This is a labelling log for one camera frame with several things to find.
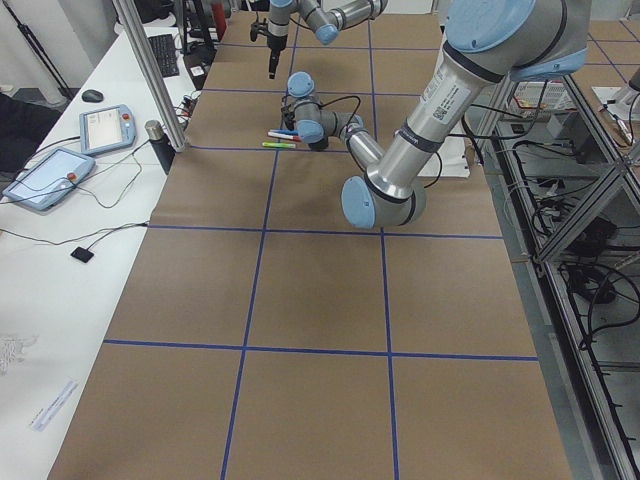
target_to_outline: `black cylinder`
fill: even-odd
[[[149,135],[149,142],[151,143],[153,151],[156,152],[162,170],[168,175],[169,170],[171,170],[171,164],[173,163],[173,157],[176,154],[171,143],[169,143],[169,137],[164,133],[162,125],[160,125],[160,122],[157,120],[149,120],[145,123],[144,128]]]

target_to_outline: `green marker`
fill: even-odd
[[[283,142],[262,142],[262,146],[266,148],[296,148],[295,143]]]

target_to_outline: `black connector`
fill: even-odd
[[[82,247],[78,247],[73,252],[71,252],[71,256],[73,258],[77,258],[82,263],[87,263],[89,260],[93,258],[93,255],[94,255],[93,252]]]

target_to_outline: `metal pole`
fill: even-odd
[[[124,30],[127,32],[133,53],[156,102],[160,116],[167,129],[167,136],[171,140],[174,149],[177,152],[182,152],[187,146],[184,131],[176,117],[169,92],[167,92],[160,68],[151,51],[138,10],[133,0],[113,0],[113,5],[116,8],[116,12],[118,12],[118,17],[124,26]]]

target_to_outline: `blue joint cap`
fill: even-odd
[[[376,222],[376,207],[369,187],[362,177],[351,177],[342,187],[342,212],[356,228],[372,228]]]
[[[338,37],[338,29],[335,25],[322,25],[316,30],[316,38],[320,40],[323,45],[329,45]]]
[[[288,7],[289,5],[291,5],[293,3],[293,0],[271,0],[271,5],[273,5],[274,7]]]
[[[307,72],[296,72],[287,81],[287,91],[296,98],[310,95],[315,88],[316,84]]]
[[[478,53],[505,41],[527,21],[536,0],[456,0],[445,25],[449,44],[462,53]]]
[[[512,70],[510,77],[514,82],[533,82],[551,80],[569,75],[580,69],[587,61],[587,49],[580,50],[550,62],[532,65],[527,68]]]
[[[316,143],[324,138],[324,128],[314,120],[298,120],[296,129],[304,143]]]

